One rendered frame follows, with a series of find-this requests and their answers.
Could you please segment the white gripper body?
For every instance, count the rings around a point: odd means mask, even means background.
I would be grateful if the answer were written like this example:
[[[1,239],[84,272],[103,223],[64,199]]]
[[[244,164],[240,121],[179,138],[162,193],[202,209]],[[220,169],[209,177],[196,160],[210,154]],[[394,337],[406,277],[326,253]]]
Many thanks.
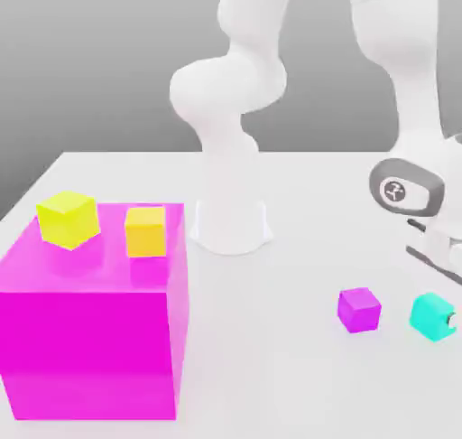
[[[439,266],[429,259],[417,247],[409,245],[405,247],[409,267],[407,274],[420,287],[445,291],[462,296],[462,273]]]

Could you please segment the small cyan cube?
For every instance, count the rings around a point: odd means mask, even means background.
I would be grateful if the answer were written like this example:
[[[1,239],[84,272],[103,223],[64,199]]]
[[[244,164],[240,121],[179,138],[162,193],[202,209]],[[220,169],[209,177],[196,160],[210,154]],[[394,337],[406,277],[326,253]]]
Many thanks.
[[[450,325],[455,306],[434,293],[418,296],[411,308],[410,325],[427,339],[441,341],[452,335],[457,327]]]

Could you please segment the small purple cube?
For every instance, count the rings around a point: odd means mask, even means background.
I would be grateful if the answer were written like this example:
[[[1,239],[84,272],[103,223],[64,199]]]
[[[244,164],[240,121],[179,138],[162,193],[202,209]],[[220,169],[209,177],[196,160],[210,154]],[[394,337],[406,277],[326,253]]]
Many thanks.
[[[381,303],[367,287],[339,293],[337,316],[350,333],[375,331],[381,310]]]

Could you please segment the small orange cube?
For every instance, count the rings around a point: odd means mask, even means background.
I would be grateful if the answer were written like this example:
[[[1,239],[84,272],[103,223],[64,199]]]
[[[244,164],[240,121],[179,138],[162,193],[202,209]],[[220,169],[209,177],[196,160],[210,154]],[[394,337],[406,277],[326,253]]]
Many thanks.
[[[167,250],[165,208],[130,208],[125,216],[125,244],[130,258],[164,257]]]

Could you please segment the small yellow cube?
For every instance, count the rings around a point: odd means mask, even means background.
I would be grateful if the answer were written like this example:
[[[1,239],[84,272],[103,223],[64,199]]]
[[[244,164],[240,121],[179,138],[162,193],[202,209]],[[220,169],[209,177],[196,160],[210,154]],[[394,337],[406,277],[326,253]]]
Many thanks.
[[[100,233],[93,197],[61,191],[36,205],[42,240],[73,250]]]

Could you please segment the large magenta box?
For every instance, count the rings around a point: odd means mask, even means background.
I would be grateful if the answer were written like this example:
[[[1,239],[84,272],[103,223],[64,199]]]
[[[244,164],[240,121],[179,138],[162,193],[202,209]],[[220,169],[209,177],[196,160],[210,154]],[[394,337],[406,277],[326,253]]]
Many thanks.
[[[32,220],[0,258],[0,378],[18,420],[173,420],[189,324],[184,207],[164,257],[125,252],[125,203],[68,251]]]

